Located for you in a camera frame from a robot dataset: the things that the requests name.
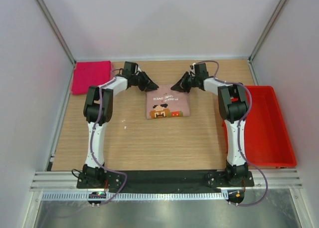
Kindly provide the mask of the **dusty pink t shirt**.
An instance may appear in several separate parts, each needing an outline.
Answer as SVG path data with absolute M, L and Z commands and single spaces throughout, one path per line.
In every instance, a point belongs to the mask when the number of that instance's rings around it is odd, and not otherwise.
M 146 93 L 146 118 L 189 117 L 190 103 L 186 92 L 171 90 L 172 85 L 160 85 Z

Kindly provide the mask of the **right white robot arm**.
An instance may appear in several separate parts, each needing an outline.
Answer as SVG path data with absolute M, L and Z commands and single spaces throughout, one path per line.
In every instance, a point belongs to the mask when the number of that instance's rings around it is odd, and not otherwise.
M 186 72 L 171 90 L 189 93 L 192 88 L 199 88 L 217 95 L 219 114 L 227 131 L 228 153 L 224 179 L 228 185 L 238 186 L 248 177 L 249 172 L 244 129 L 252 108 L 252 97 L 242 83 L 218 79 L 218 71 L 219 63 L 215 60 L 193 63 L 190 71 Z

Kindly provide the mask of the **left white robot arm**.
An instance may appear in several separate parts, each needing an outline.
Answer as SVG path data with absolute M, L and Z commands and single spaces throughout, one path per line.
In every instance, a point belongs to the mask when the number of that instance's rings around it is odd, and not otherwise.
M 77 176 L 77 188 L 120 188 L 127 174 L 108 169 L 104 159 L 104 141 L 108 124 L 113 115 L 114 97 L 132 86 L 142 92 L 155 91 L 159 86 L 135 62 L 124 63 L 119 73 L 97 86 L 90 86 L 86 95 L 83 115 L 88 125 L 88 153 L 82 170 Z

